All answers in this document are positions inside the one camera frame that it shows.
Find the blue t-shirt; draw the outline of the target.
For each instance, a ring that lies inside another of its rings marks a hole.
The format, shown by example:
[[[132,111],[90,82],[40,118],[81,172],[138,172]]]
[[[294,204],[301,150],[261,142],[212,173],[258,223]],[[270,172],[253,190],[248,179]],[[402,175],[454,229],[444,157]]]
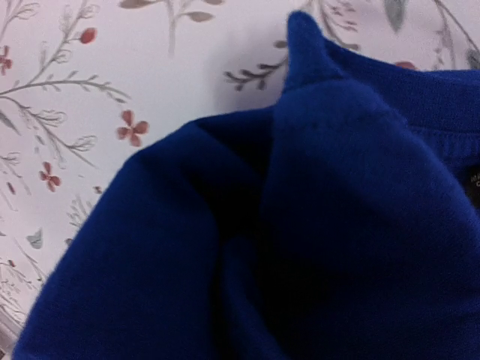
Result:
[[[479,72],[419,72],[288,20],[274,106],[132,156],[15,359],[477,359]]]

